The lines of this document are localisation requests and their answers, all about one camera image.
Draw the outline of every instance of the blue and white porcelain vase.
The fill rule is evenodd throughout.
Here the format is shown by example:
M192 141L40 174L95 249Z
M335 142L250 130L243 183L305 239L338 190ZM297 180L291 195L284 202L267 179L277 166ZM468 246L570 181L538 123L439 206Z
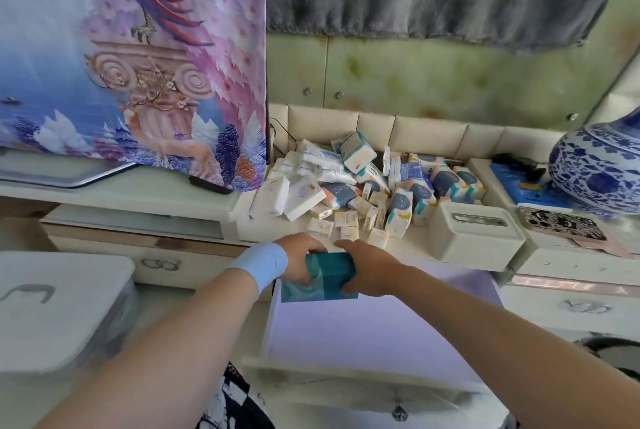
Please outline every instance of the blue and white porcelain vase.
M640 107L562 136L549 156L554 187L600 216L640 214Z

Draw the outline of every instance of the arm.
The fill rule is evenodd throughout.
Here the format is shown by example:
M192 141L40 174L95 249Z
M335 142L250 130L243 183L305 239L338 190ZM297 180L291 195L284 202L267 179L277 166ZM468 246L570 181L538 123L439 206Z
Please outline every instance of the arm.
M310 282L309 250L324 248L308 234L246 250L180 311L109 361L37 429L195 427L218 390L260 291L280 276Z
M622 429L640 420L640 384L552 333L452 288L362 241L346 293L393 295L447 339L527 429Z

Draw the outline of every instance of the blue wristband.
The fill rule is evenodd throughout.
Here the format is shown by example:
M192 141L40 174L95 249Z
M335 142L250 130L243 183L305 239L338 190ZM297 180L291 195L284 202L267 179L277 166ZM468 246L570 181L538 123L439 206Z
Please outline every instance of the blue wristband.
M248 272L261 293L274 279L284 274L289 264L285 250L273 242L263 242L245 250L228 269Z

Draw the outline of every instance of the green marble wall panel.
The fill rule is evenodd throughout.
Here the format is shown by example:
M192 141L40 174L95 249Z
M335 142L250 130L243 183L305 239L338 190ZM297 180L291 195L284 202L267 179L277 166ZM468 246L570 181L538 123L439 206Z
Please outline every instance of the green marble wall panel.
M324 106L572 129L640 44L640 0L611 0L585 45L513 53L444 40L329 37ZM569 114L577 120L568 121Z
M322 107L327 37L267 33L269 102Z

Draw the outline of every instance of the teal tissue pack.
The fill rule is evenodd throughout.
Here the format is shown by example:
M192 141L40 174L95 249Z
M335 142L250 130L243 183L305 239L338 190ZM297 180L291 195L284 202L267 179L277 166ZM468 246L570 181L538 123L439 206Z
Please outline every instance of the teal tissue pack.
M305 261L313 279L311 286L306 288L297 282L283 280L280 290L283 303L358 298L357 294L347 296L340 291L356 275L353 259L346 252L308 254Z

